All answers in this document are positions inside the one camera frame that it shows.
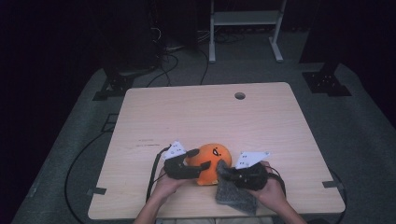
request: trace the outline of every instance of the white tag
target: white tag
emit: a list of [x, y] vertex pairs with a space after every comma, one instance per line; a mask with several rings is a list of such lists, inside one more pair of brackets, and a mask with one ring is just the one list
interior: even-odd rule
[[169, 160], [174, 157], [186, 154], [187, 151], [184, 149], [184, 147], [180, 144], [180, 142], [175, 141], [169, 149], [166, 151], [166, 153], [163, 155], [164, 160]]
[[251, 167], [269, 156], [269, 152], [241, 152], [241, 155], [235, 164], [235, 169], [239, 170]]

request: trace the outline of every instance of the gray carpet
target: gray carpet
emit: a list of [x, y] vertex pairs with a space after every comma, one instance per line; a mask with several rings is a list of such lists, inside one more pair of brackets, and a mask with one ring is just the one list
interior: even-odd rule
[[[217, 62], [208, 66], [203, 84], [289, 83], [325, 161], [342, 179], [347, 196], [342, 223], [394, 223], [395, 129], [364, 90], [357, 75], [342, 64], [335, 74], [352, 96], [311, 93], [302, 72], [318, 71], [322, 64], [298, 64], [307, 33], [280, 34], [278, 43], [285, 59], [283, 63], [275, 61], [268, 36], [246, 35], [243, 41], [216, 45]], [[207, 54], [208, 45], [200, 47]], [[199, 85], [206, 67], [204, 54], [181, 50], [172, 55], [178, 58], [178, 65], [168, 73], [170, 85]], [[173, 57], [164, 56], [163, 68], [169, 69], [175, 62]], [[145, 88], [161, 72], [158, 69], [137, 78], [133, 88]], [[105, 79], [103, 70], [99, 70], [87, 83], [13, 223], [78, 223], [64, 198], [64, 183], [72, 164], [66, 186], [67, 198], [82, 222], [132, 222], [93, 221], [87, 216], [91, 189], [96, 186], [111, 138], [111, 133], [101, 130], [109, 114], [119, 113], [123, 100], [122, 97], [92, 100]], [[166, 76], [162, 76], [150, 87], [167, 85]], [[115, 119], [111, 117], [105, 129], [111, 128], [111, 121]], [[89, 144], [99, 134], [102, 135]], [[340, 215], [304, 215], [306, 220], [318, 217], [334, 223]], [[275, 217], [275, 223], [281, 220]]]

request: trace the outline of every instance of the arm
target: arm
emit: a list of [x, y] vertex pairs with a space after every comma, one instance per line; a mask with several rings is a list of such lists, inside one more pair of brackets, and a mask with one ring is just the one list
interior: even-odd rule
[[[270, 166], [267, 161], [262, 161], [263, 166]], [[268, 173], [272, 173], [270, 168], [266, 168]], [[267, 184], [260, 190], [248, 190], [260, 203], [276, 212], [286, 224], [306, 223], [303, 218], [291, 207], [280, 187], [279, 182], [269, 178]]]
[[158, 180], [154, 191], [143, 206], [139, 215], [137, 215], [137, 218], [134, 220], [134, 224], [154, 223], [158, 211], [166, 202], [168, 197], [175, 193], [176, 190], [184, 183], [192, 181], [191, 179], [172, 179], [165, 174], [163, 168], [161, 169], [159, 176], [161, 177]]

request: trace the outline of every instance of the orange toy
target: orange toy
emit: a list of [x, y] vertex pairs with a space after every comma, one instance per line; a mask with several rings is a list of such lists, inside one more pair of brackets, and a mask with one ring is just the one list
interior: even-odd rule
[[197, 179], [198, 185], [216, 185], [218, 184], [218, 174], [216, 167], [219, 160], [224, 160], [228, 167], [232, 164], [231, 154], [227, 147], [221, 144], [206, 144], [199, 147], [199, 153], [193, 157], [187, 157], [186, 163], [189, 166], [200, 166], [202, 163], [210, 161], [210, 167], [203, 170]]

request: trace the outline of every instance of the table top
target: table top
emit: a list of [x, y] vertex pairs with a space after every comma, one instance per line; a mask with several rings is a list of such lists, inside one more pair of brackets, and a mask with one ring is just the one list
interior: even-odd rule
[[[106, 193], [93, 195], [89, 217], [135, 218], [157, 153], [175, 140], [187, 150], [220, 143], [233, 166], [241, 151], [269, 151], [266, 160], [280, 172], [298, 213], [345, 209], [337, 188], [323, 187], [332, 176], [289, 84], [253, 83], [128, 90], [97, 183]], [[162, 167], [160, 161], [157, 175]], [[182, 186], [158, 217], [246, 216], [217, 204], [216, 189]], [[272, 214], [259, 204], [258, 216]]]

